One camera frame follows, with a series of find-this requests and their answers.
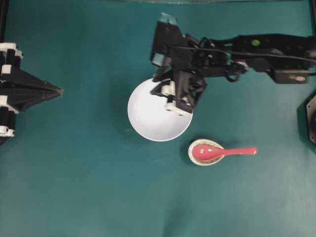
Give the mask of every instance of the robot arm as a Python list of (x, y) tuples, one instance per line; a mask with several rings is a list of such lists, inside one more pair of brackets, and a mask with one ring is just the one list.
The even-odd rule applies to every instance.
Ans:
[(0, 0), (0, 145), (15, 135), (16, 115), (62, 95), (62, 90), (20, 69), (22, 51), (5, 43), (9, 0)]
[(173, 16), (157, 23), (151, 62), (158, 66), (151, 93), (167, 98), (166, 109), (192, 113), (207, 77), (237, 81), (249, 68), (267, 73), (276, 83), (308, 82), (316, 65), (316, 38), (281, 34), (238, 36), (228, 40), (182, 35)]

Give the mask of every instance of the green tabletop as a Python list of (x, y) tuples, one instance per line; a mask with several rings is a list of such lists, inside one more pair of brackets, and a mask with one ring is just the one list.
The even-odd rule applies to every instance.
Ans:
[[(17, 118), (0, 147), (1, 237), (314, 237), (316, 153), (304, 101), (316, 79), (275, 84), (250, 70), (239, 82), (207, 79), (192, 124), (152, 142), (127, 117), (161, 12), (198, 38), (312, 34), (309, 2), (150, 4), (12, 0), (6, 41), (21, 68), (64, 89)], [(257, 156), (197, 166), (197, 138), (257, 146)]]

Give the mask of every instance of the red spoon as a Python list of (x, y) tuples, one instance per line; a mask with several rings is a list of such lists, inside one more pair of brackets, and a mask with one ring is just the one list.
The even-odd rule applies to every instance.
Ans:
[(210, 145), (198, 145), (193, 148), (193, 156), (199, 160), (209, 160), (221, 156), (230, 155), (255, 155), (257, 154), (256, 147), (236, 148), (236, 149), (220, 149)]

